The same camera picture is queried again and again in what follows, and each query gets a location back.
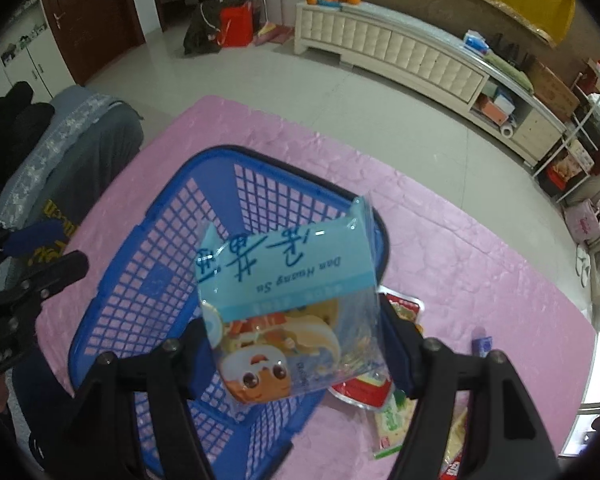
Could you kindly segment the blue plastic basket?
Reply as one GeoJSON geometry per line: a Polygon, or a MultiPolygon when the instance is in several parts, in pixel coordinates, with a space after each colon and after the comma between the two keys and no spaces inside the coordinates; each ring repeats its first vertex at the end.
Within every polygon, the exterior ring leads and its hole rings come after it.
{"type": "Polygon", "coordinates": [[[178,338],[201,318],[194,262],[206,226],[220,237],[342,216],[350,191],[248,148],[221,145],[192,157],[118,250],[70,347],[76,389],[74,452],[101,479],[268,479],[322,400],[308,393],[254,408],[230,402],[219,375],[196,400],[168,380],[133,392],[109,367],[178,338]]]}

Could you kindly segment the green scallion cracker pack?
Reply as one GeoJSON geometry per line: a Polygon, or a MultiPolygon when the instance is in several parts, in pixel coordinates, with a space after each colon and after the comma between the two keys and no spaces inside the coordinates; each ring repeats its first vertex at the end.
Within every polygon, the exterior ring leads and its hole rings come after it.
{"type": "Polygon", "coordinates": [[[414,415],[416,402],[399,389],[394,389],[386,405],[374,414],[376,460],[399,452],[414,415]]]}

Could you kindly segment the blue egg pastry bag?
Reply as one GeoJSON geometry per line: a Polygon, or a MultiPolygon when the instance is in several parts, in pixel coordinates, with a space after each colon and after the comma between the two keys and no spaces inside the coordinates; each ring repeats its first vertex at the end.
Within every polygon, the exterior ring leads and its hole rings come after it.
{"type": "Polygon", "coordinates": [[[381,364],[373,209],[222,240],[208,226],[195,258],[216,369],[239,403],[327,389],[381,364]]]}

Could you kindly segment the grey embroidered chair cover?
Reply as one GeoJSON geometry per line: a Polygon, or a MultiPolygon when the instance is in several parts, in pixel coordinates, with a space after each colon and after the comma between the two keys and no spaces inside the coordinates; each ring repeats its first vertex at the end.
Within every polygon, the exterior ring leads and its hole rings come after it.
{"type": "Polygon", "coordinates": [[[0,96],[0,226],[62,224],[54,240],[0,264],[0,289],[64,252],[143,140],[131,105],[81,86],[34,102],[30,84],[19,81],[0,96]]]}

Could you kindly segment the white metal shelf rack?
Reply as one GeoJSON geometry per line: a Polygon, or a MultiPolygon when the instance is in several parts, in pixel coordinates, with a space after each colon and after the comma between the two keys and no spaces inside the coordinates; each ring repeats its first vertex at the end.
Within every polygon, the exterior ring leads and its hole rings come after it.
{"type": "Polygon", "coordinates": [[[600,175],[600,65],[580,74],[572,88],[579,104],[533,170],[536,183],[556,204],[600,175]]]}

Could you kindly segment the blue-grey roll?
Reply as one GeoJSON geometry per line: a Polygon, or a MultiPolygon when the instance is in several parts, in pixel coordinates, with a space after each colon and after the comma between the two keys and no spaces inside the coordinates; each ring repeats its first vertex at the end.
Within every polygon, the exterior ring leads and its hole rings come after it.
{"type": "Polygon", "coordinates": [[[476,327],[471,332],[471,354],[478,358],[485,358],[493,348],[493,338],[486,333],[483,327],[476,327]]]}

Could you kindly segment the red pickled vegetable pouch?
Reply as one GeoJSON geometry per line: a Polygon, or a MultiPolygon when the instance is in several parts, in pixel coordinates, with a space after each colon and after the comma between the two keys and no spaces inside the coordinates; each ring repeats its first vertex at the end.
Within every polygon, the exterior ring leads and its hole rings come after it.
{"type": "MultiPolygon", "coordinates": [[[[401,320],[412,322],[419,333],[424,333],[419,324],[419,315],[425,310],[422,300],[384,285],[378,287],[378,292],[387,298],[401,320]]],[[[385,365],[328,389],[336,399],[345,404],[375,412],[381,411],[388,404],[393,390],[393,381],[385,365]]]]}

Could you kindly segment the black bag on floor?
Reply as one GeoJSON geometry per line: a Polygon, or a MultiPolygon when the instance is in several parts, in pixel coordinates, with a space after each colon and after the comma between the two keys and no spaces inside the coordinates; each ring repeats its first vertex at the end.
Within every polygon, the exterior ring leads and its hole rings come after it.
{"type": "Polygon", "coordinates": [[[186,56],[218,53],[222,49],[219,44],[221,10],[222,4],[218,0],[208,0],[194,5],[183,40],[186,56]]]}

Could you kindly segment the red shopping bag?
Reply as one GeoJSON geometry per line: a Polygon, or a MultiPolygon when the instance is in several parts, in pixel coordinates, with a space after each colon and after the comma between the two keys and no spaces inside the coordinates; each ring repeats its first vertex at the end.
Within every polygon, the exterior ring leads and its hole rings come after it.
{"type": "Polygon", "coordinates": [[[220,12],[221,31],[218,44],[221,48],[248,47],[253,40],[252,5],[228,6],[220,12]]]}

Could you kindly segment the pink gift bag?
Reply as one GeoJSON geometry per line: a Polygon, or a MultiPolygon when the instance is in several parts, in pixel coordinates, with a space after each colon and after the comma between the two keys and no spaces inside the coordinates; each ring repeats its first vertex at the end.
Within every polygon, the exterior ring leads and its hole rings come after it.
{"type": "Polygon", "coordinates": [[[600,236],[600,200],[592,200],[569,206],[564,211],[567,229],[576,243],[584,243],[600,236]]]}

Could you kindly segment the pink quilted tablecloth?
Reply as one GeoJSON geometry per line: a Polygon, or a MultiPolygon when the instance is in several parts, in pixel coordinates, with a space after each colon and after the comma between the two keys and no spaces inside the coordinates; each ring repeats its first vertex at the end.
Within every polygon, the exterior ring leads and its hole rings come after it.
{"type": "Polygon", "coordinates": [[[390,242],[385,284],[425,304],[427,335],[467,350],[476,330],[513,361],[554,448],[567,440],[581,403],[595,333],[550,281],[469,214],[400,171],[329,136],[244,104],[206,96],[140,151],[71,240],[90,260],[87,276],[47,300],[38,341],[59,382],[110,260],[184,162],[232,144],[288,162],[369,195],[390,242]]]}

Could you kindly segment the white tv cabinet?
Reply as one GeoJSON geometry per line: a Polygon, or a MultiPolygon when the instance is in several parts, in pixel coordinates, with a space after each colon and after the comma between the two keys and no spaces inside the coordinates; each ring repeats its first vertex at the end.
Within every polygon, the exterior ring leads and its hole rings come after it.
{"type": "Polygon", "coordinates": [[[371,3],[300,2],[294,53],[317,49],[414,90],[504,143],[533,167],[566,127],[490,56],[411,15],[371,3]]]}

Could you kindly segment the cardboard box on cabinet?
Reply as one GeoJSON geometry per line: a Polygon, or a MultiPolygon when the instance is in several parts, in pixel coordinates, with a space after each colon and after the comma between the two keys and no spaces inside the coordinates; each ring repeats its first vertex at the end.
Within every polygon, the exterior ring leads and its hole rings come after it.
{"type": "Polygon", "coordinates": [[[568,122],[580,105],[579,98],[547,66],[534,60],[526,74],[534,95],[561,121],[568,122]]]}

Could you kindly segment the green folded towel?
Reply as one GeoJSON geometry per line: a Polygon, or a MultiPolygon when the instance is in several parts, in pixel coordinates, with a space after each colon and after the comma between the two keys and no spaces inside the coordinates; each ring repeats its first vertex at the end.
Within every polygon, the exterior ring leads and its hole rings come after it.
{"type": "Polygon", "coordinates": [[[534,87],[529,77],[512,64],[509,64],[509,62],[505,61],[504,58],[500,58],[493,51],[489,50],[485,55],[483,55],[483,59],[501,73],[505,74],[511,80],[516,81],[516,83],[519,84],[521,88],[524,88],[524,90],[526,90],[529,94],[534,93],[534,87]]]}

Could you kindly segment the blue tissue pack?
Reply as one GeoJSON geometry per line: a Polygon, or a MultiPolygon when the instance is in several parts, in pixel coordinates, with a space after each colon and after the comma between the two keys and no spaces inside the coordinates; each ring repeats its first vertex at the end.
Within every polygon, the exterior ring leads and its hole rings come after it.
{"type": "Polygon", "coordinates": [[[463,38],[464,47],[478,55],[486,55],[490,52],[490,47],[486,40],[478,32],[468,30],[463,38]]]}

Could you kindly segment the dark wooden door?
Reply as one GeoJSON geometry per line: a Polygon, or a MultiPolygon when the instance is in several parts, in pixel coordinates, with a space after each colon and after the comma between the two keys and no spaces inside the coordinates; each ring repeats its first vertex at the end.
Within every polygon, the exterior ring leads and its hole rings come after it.
{"type": "Polygon", "coordinates": [[[59,51],[77,84],[145,42],[133,0],[42,0],[59,51]]]}

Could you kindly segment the white slippers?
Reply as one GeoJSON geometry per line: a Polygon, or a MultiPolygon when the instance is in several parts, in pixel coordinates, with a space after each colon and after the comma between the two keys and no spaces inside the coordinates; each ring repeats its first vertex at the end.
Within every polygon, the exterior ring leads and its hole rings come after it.
{"type": "Polygon", "coordinates": [[[576,273],[583,288],[587,288],[591,279],[591,256],[583,244],[577,246],[576,273]]]}

